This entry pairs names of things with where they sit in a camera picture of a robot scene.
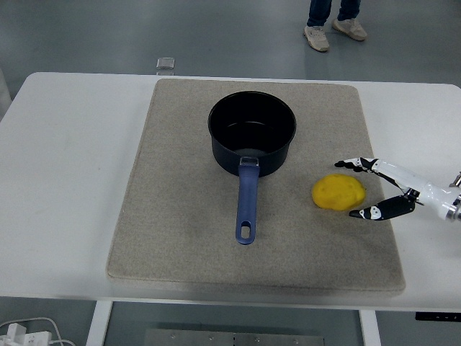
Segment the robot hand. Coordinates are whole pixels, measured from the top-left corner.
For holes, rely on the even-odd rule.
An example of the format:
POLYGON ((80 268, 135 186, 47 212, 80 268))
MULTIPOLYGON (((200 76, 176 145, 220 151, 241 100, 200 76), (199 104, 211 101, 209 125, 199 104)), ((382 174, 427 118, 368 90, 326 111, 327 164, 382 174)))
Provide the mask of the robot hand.
POLYGON ((460 178, 449 187, 439 187, 428 179, 395 164, 377 158, 353 158, 338 161, 335 167, 355 172, 373 173, 396 186, 401 195, 388 198, 368 208, 352 210, 351 217, 384 221, 414 211, 417 204, 427 205, 448 221, 460 220, 460 178))

